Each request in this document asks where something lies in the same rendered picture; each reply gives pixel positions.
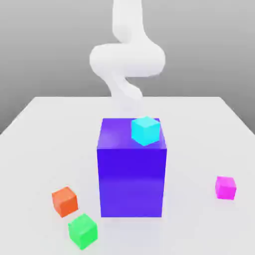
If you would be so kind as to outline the large purple box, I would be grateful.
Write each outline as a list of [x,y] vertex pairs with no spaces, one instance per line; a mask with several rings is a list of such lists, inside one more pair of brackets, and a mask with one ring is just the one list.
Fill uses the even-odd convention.
[[161,217],[167,146],[142,146],[131,137],[131,119],[104,118],[97,145],[102,217]]

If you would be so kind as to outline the small orange cube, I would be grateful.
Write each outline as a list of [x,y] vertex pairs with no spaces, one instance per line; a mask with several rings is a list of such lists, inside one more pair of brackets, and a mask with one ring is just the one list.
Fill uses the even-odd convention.
[[68,186],[53,192],[52,202],[61,218],[78,210],[77,196]]

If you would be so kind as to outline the small cyan cube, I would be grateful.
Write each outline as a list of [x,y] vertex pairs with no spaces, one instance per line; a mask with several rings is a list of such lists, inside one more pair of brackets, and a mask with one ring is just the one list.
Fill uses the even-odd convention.
[[160,122],[151,117],[132,120],[131,138],[142,146],[147,146],[159,141]]

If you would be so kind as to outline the small green cube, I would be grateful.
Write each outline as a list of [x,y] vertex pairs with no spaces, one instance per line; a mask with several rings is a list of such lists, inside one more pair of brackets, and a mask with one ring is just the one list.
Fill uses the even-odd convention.
[[80,250],[84,250],[98,239],[98,226],[86,214],[81,214],[68,223],[68,232],[70,239]]

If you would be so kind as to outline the small magenta cube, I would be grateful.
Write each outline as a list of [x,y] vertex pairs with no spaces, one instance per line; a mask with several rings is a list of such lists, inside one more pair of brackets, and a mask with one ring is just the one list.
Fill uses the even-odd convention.
[[236,190],[237,187],[234,178],[217,176],[215,192],[218,199],[234,200]]

